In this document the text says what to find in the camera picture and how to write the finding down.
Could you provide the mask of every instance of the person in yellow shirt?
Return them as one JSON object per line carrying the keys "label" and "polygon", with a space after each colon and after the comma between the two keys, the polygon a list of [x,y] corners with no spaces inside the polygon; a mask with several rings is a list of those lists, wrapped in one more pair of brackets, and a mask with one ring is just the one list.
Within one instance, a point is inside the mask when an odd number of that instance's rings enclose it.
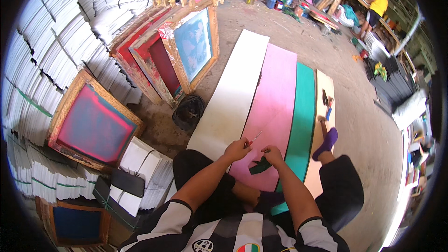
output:
{"label": "person in yellow shirt", "polygon": [[372,30],[372,27],[376,25],[384,12],[388,8],[388,0],[367,0],[370,4],[370,8],[366,14],[366,21],[361,26],[361,31],[354,35],[358,39],[364,40],[364,37],[368,31]]}

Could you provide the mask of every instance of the black plastic bag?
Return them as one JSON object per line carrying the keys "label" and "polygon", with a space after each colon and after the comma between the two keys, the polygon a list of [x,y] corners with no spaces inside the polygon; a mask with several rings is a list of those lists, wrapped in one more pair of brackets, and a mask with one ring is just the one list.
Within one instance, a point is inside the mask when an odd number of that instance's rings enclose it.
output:
{"label": "black plastic bag", "polygon": [[198,125],[204,114],[205,103],[197,94],[190,94],[182,99],[172,114],[172,121],[183,131],[191,131]]}

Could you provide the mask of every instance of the red-handled scissors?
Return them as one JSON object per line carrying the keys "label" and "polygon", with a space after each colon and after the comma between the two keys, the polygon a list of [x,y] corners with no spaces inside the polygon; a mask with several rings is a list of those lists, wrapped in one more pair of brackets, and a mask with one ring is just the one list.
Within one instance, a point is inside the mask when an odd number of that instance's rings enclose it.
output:
{"label": "red-handled scissors", "polygon": [[246,149],[247,147],[249,147],[250,145],[252,145],[252,143],[254,143],[255,139],[257,139],[257,137],[261,134],[261,132],[262,132],[262,131],[260,131],[254,139],[252,139],[251,141],[249,141],[248,144],[245,143],[245,144],[244,144],[244,149]]}

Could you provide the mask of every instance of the purple sock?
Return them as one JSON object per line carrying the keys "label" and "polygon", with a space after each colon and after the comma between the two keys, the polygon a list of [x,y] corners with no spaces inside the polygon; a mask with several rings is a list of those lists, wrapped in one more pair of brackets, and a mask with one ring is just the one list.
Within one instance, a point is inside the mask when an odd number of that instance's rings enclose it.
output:
{"label": "purple sock", "polygon": [[330,151],[332,150],[333,145],[336,143],[337,140],[337,130],[332,127],[328,133],[325,139],[323,140],[322,145],[317,148],[316,152],[313,154],[313,160],[317,161],[317,158],[319,157],[322,152]]}
{"label": "purple sock", "polygon": [[283,193],[260,191],[258,204],[254,207],[254,211],[261,214],[268,214],[271,208],[284,203]]}

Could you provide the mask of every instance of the hand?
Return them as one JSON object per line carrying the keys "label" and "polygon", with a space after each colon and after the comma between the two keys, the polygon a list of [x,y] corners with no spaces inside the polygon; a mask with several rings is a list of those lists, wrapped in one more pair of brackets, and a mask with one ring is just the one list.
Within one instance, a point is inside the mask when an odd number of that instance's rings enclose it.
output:
{"label": "hand", "polygon": [[276,169],[278,166],[285,164],[283,157],[281,156],[281,152],[276,146],[268,145],[261,149],[261,152],[264,152],[264,156],[267,161]]}
{"label": "hand", "polygon": [[244,144],[249,145],[249,140],[246,137],[241,137],[240,140],[235,140],[229,146],[227,146],[224,151],[224,156],[229,159],[231,162],[239,161],[244,158],[250,151],[252,151],[252,147],[249,146],[244,149]]}

